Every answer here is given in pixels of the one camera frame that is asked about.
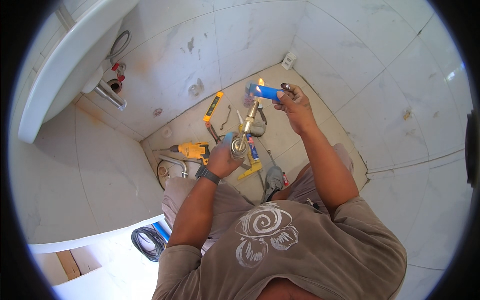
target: wall socket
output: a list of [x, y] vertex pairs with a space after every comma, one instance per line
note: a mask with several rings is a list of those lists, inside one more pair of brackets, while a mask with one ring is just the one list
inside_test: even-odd
[[297, 57], [295, 55], [293, 55], [292, 52], [289, 52], [289, 53], [287, 53], [287, 55], [283, 59], [282, 66], [286, 70], [290, 70], [293, 67], [293, 63], [295, 62], [296, 59], [297, 59]]

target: man's left hand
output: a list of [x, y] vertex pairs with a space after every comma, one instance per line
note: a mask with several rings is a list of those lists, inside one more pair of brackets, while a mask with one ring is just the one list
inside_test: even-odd
[[223, 141], [217, 144], [210, 152], [207, 170], [214, 173], [220, 178], [225, 178], [236, 170], [242, 162], [245, 160], [234, 159], [232, 157], [232, 151], [230, 149], [232, 140], [238, 135], [238, 132], [229, 132], [225, 135]]

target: graphic print on shirt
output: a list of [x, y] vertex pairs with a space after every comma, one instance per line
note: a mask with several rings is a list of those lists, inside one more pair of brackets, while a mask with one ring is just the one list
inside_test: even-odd
[[298, 243], [298, 230], [293, 226], [292, 216], [268, 202], [249, 211], [240, 218], [235, 231], [242, 241], [236, 250], [241, 266], [254, 268], [268, 253], [268, 242], [276, 250], [288, 250]]

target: caulk tube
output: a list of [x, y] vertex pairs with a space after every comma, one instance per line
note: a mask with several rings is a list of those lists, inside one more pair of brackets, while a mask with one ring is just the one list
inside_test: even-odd
[[271, 99], [271, 100], [275, 100], [277, 102], [280, 102], [280, 100], [276, 96], [276, 93], [278, 91], [283, 92], [283, 90], [268, 87], [268, 86], [263, 86], [263, 85], [258, 85], [258, 84], [250, 84], [250, 95], [251, 96], [267, 98], [267, 99]]
[[257, 148], [255, 148], [252, 135], [249, 133], [247, 133], [247, 142], [248, 146], [250, 146], [250, 152], [252, 153], [253, 160], [259, 160], [260, 158], [258, 157]]

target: man's arm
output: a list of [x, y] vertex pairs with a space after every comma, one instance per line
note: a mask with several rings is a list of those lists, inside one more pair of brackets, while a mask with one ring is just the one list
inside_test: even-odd
[[[207, 169], [220, 178], [230, 175], [242, 162], [231, 156], [230, 144], [234, 133], [228, 133], [222, 143], [212, 149]], [[216, 184], [200, 177], [183, 201], [173, 224], [167, 248], [177, 245], [190, 245], [201, 249], [212, 229], [213, 201]]]
[[300, 135], [313, 170], [315, 187], [331, 216], [337, 207], [359, 195], [355, 181], [327, 138], [318, 128], [310, 101], [296, 85], [277, 92], [275, 109], [287, 113], [292, 129]]

